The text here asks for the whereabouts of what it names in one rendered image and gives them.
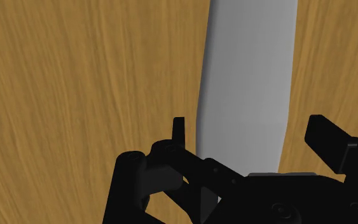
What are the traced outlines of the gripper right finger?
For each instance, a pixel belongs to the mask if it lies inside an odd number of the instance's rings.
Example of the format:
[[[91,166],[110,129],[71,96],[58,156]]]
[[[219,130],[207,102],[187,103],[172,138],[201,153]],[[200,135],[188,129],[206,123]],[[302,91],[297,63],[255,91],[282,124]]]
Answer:
[[[335,191],[347,224],[358,224],[358,137],[347,134],[323,115],[310,115],[306,144],[335,173],[345,176]]]

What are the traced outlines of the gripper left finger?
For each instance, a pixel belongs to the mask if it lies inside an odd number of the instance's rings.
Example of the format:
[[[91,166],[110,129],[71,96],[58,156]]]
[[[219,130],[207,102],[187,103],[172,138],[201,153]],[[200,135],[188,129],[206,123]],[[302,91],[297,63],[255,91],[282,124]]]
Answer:
[[[214,159],[185,148],[184,118],[175,117],[172,137],[145,155],[127,151],[115,162],[102,224],[165,224],[146,212],[150,196],[163,192],[193,224],[238,221],[243,177]]]

